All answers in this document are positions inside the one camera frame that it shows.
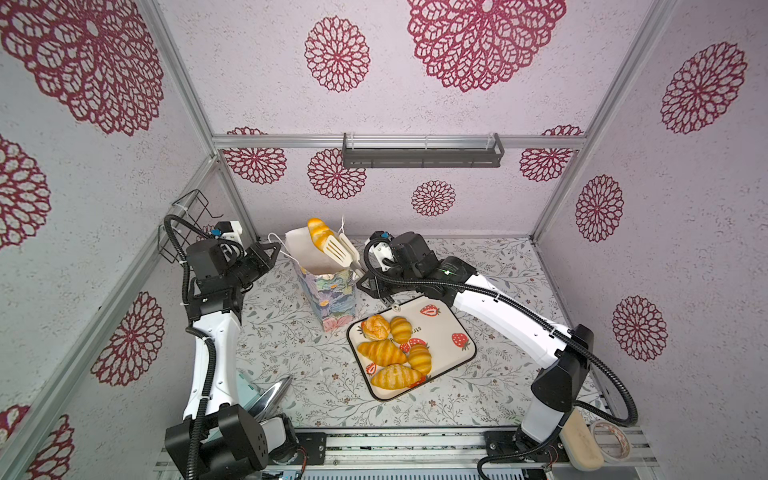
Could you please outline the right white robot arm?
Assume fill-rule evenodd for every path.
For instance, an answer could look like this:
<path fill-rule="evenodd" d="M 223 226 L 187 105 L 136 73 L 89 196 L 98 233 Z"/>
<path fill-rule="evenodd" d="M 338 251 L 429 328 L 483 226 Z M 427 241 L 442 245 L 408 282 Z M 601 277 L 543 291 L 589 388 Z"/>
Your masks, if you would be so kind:
<path fill-rule="evenodd" d="M 366 272 L 357 286 L 375 299 L 417 291 L 476 317 L 511 340 L 540 367 L 520 430 L 536 443 L 557 436 L 575 408 L 589 373 L 589 360 L 576 348 L 592 349 L 591 331 L 582 325 L 570 330 L 540 316 L 457 257 L 428 265 L 431 271 L 416 271 L 390 262 L 387 270 L 373 268 Z"/>

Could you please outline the striped long roll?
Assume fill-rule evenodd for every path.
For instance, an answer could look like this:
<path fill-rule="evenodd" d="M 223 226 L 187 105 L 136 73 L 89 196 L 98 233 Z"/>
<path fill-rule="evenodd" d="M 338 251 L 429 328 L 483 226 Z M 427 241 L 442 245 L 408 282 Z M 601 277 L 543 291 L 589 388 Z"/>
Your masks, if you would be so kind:
<path fill-rule="evenodd" d="M 307 222 L 308 232 L 313 245 L 320 251 L 326 249 L 328 241 L 334 237 L 333 231 L 321 219 L 311 218 Z"/>

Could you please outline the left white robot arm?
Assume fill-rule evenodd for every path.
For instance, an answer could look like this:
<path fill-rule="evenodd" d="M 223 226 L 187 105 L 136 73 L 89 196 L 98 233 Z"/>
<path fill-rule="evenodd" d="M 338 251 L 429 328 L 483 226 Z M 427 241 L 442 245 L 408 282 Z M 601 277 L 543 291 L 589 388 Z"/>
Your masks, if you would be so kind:
<path fill-rule="evenodd" d="M 245 293 L 275 265 L 280 246 L 205 239 L 180 254 L 186 331 L 195 342 L 192 386 L 181 423 L 164 446 L 186 479 L 246 479 L 300 450 L 284 414 L 253 413 L 240 404 L 236 347 Z"/>

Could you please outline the floral paper bag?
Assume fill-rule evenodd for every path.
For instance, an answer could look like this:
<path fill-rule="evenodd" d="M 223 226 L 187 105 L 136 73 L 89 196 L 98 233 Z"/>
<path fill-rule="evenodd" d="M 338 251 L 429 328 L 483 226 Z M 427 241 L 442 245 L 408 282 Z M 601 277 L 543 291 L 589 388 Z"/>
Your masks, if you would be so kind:
<path fill-rule="evenodd" d="M 299 280 L 299 285 L 322 329 L 331 332 L 350 324 L 357 316 L 354 272 L 318 250 L 305 227 L 290 230 L 278 242 Z"/>

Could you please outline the steel tongs with cream tips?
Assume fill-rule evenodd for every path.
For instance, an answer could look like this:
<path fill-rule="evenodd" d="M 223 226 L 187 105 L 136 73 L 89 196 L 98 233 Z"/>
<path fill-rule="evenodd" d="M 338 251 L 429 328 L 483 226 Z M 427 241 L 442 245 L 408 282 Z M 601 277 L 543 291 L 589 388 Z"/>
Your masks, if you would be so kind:
<path fill-rule="evenodd" d="M 359 253 L 333 232 L 326 237 L 323 245 L 323 252 L 326 256 L 344 268 L 353 270 L 362 269 L 359 263 Z"/>

